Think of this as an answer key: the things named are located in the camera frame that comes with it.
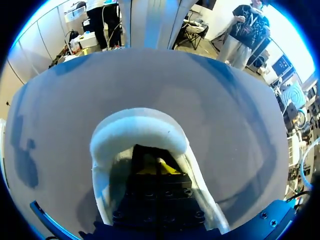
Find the black graphic t-shirt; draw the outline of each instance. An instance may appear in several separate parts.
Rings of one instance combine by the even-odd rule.
[[[245,22],[237,22],[232,26],[230,36],[237,39],[242,44],[252,50],[261,42],[266,34],[265,26],[269,25],[269,20],[265,16],[252,13],[251,6],[240,5],[233,11],[234,16],[244,16]]]

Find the blue metal frame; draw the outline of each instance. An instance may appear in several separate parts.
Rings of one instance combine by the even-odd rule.
[[[46,214],[36,201],[30,203],[30,207],[40,221],[49,229],[49,231],[61,240],[78,240],[76,236],[65,230],[57,222],[55,222],[48,214]],[[230,240],[230,239],[276,239],[282,235],[288,225],[293,221],[295,217],[295,210],[290,203],[285,201],[275,200],[266,209],[261,211],[253,219],[245,223],[244,225],[230,231],[224,235],[221,235],[218,229],[206,231],[201,226],[197,228],[191,228],[184,231],[168,231],[164,233],[164,239],[218,239],[218,240]],[[95,222],[96,227],[93,234],[84,234],[85,240],[97,240],[97,239],[157,239],[154,231],[142,231],[132,228],[122,228],[105,225],[101,222]]]

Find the black pants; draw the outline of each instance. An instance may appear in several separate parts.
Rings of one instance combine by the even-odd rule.
[[[110,47],[118,45],[121,33],[120,27],[116,26],[119,24],[119,18],[117,15],[117,8],[115,6],[106,6],[103,10],[103,7],[96,7],[86,12],[90,18],[90,25],[94,30],[96,40],[98,41],[100,48],[107,48],[107,41],[104,35],[104,23],[108,24],[108,36],[110,39]]]

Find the desk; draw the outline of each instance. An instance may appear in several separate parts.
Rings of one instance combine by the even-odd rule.
[[[172,50],[95,52],[59,64],[17,92],[8,114],[5,170],[12,198],[41,233],[36,200],[78,236],[99,212],[89,144],[98,123],[152,108],[184,129],[202,175],[231,228],[283,199],[288,142],[269,87],[213,59]]]

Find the shoe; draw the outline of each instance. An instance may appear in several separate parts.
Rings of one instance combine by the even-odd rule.
[[[113,211],[125,194],[135,145],[168,150],[192,181],[194,196],[204,212],[206,229],[219,228],[221,234],[229,232],[229,224],[206,186],[183,129],[169,115],[149,108],[116,112],[99,123],[93,132],[90,142],[92,182],[104,224],[113,224]],[[121,170],[114,174],[121,165]]]

